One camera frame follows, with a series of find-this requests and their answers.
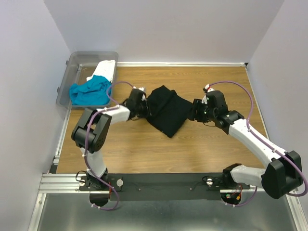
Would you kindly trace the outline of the black t shirt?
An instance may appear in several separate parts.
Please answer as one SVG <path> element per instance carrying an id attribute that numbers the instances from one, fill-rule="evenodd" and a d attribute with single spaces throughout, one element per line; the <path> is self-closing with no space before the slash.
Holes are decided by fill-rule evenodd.
<path id="1" fill-rule="evenodd" d="M 193 106 L 164 85 L 154 89 L 147 102 L 151 112 L 147 121 L 169 138 L 178 132 Z"/>

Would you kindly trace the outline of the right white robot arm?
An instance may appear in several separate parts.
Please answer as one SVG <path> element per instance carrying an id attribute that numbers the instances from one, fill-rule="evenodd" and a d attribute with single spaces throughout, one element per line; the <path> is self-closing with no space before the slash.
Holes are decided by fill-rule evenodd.
<path id="1" fill-rule="evenodd" d="M 307 186 L 300 155 L 295 151 L 287 152 L 270 142 L 240 113 L 228 110 L 226 103 L 217 106 L 212 100 L 205 103 L 194 99 L 188 118 L 202 123 L 214 122 L 217 128 L 240 141 L 262 162 L 264 168 L 242 164 L 225 168 L 221 176 L 224 187 L 231 189 L 238 183 L 254 185 L 264 189 L 270 197 L 279 199 L 290 195 L 292 190 L 301 185 Z"/>

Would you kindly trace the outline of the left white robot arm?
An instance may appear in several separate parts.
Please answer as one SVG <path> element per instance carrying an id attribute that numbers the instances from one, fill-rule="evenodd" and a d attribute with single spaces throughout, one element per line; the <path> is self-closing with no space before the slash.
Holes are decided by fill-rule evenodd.
<path id="1" fill-rule="evenodd" d="M 80 148 L 85 163 L 89 165 L 84 177 L 76 176 L 80 188 L 105 191 L 113 187 L 121 191 L 123 180 L 113 180 L 103 160 L 102 147 L 112 124 L 146 118 L 151 114 L 146 99 L 126 99 L 122 104 L 104 108 L 86 108 L 73 129 L 71 138 Z"/>

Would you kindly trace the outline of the teal t shirt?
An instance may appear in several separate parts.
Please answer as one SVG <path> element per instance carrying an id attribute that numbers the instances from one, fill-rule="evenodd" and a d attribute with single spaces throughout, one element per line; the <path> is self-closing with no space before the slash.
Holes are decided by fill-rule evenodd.
<path id="1" fill-rule="evenodd" d="M 69 89 L 72 105 L 107 105 L 110 99 L 106 92 L 111 92 L 110 86 L 111 82 L 107 78 L 97 75 L 83 84 L 74 83 Z"/>

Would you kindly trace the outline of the white t shirt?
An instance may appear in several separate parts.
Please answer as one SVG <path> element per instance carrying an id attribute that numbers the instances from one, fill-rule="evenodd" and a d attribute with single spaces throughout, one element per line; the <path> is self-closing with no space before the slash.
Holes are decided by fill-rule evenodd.
<path id="1" fill-rule="evenodd" d="M 104 60 L 100 61 L 96 66 L 93 74 L 86 78 L 86 81 L 92 79 L 93 76 L 105 77 L 109 82 L 113 82 L 114 74 L 116 70 L 115 60 Z"/>

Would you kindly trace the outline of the clear plastic storage bin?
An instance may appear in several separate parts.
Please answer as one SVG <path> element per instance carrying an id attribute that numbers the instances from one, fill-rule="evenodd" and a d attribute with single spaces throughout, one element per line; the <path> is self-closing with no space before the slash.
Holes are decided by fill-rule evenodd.
<path id="1" fill-rule="evenodd" d="M 111 82 L 116 82 L 116 68 L 118 61 L 118 53 L 115 51 L 77 51 L 71 54 L 69 60 L 66 61 L 66 70 L 60 87 L 58 88 L 58 96 L 56 103 L 64 108 L 85 108 L 87 105 L 73 105 L 69 96 L 70 87 L 76 83 L 78 85 L 87 81 L 87 77 L 92 74 L 99 74 L 95 71 L 97 65 L 101 61 L 115 61 Z"/>

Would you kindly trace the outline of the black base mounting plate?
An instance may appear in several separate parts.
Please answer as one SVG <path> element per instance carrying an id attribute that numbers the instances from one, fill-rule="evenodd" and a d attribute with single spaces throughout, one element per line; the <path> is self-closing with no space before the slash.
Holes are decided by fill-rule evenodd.
<path id="1" fill-rule="evenodd" d="M 76 174 L 79 190 L 89 192 L 90 202 L 223 200 L 238 205 L 246 184 L 225 184 L 222 173 L 108 174 L 103 184 L 90 174 Z"/>

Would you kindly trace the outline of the aluminium frame rail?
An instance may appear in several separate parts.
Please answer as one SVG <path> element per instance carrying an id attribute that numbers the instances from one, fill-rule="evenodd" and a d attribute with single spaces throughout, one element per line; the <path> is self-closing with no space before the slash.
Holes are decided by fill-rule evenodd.
<path id="1" fill-rule="evenodd" d="M 126 201 L 112 211 L 90 205 L 76 174 L 60 174 L 53 164 L 42 175 L 30 221 L 31 231 L 303 231 L 307 222 L 299 200 L 271 199 L 262 189 L 243 190 L 237 207 L 222 200 Z M 177 171 L 140 174 L 202 173 Z"/>

